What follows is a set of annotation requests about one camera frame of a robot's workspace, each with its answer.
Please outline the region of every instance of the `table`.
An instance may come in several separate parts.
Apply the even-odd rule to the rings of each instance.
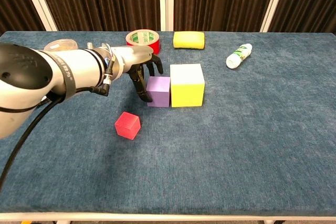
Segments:
[[[0,42],[118,46],[126,34],[9,31]],[[147,107],[126,74],[107,98],[83,93],[56,106],[8,174],[0,219],[335,219],[336,37],[206,32],[204,50],[186,50],[173,48],[172,32],[159,35],[164,76],[170,64],[201,63],[203,106]],[[251,56],[228,69],[244,43]],[[39,111],[0,141],[0,167]],[[123,111],[141,119],[135,141],[116,135]]]

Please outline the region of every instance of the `roll of tape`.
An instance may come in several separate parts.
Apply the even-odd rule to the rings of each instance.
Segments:
[[[157,55],[160,52],[160,40],[157,32],[147,29],[135,30],[127,34],[126,43],[129,46],[150,46]]]

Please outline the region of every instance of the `plastic bottle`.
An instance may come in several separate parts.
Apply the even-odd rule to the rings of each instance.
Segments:
[[[226,65],[228,68],[234,69],[251,54],[252,45],[243,44],[233,54],[226,58]]]

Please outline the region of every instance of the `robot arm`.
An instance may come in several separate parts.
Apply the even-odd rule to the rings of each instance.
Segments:
[[[17,130],[44,96],[67,100],[78,90],[108,96],[110,84],[128,73],[139,97],[146,92],[143,64],[163,73],[159,57],[148,46],[101,47],[48,52],[0,44],[0,139]]]

